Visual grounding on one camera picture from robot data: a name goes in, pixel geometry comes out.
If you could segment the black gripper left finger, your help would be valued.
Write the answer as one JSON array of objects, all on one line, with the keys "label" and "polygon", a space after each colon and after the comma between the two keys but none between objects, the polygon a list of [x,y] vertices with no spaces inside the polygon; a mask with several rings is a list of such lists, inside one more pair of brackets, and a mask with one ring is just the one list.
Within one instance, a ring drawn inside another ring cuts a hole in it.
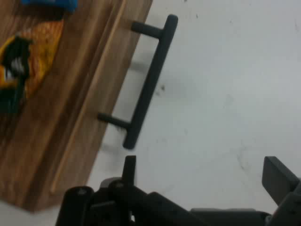
[{"label": "black gripper left finger", "polygon": [[201,226],[199,218],[158,193],[134,185],[136,157],[126,156],[122,176],[94,191],[69,189],[63,198],[57,226]]}]

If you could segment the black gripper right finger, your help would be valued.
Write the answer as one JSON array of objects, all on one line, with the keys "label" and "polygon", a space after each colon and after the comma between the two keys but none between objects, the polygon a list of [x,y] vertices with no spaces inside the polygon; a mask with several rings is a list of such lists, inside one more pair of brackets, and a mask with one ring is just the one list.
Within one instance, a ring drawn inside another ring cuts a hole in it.
[{"label": "black gripper right finger", "polygon": [[267,220],[268,226],[299,226],[301,224],[301,179],[277,157],[264,158],[262,185],[277,209]]}]

